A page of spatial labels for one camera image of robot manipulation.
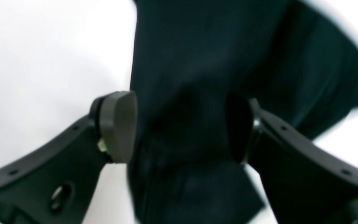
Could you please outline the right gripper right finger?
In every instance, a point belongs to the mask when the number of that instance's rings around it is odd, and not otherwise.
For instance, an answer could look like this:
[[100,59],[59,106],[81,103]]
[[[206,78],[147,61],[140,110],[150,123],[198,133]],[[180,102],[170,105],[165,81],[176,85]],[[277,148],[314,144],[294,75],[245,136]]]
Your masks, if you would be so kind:
[[358,168],[236,92],[226,124],[233,159],[260,175],[278,223],[358,224]]

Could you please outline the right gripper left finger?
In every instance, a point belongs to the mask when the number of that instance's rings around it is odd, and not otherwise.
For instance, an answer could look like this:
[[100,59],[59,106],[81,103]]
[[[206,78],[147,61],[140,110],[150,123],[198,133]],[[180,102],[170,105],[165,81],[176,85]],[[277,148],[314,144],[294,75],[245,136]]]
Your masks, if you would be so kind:
[[81,224],[107,163],[126,164],[137,97],[116,91],[36,151],[0,168],[1,224]]

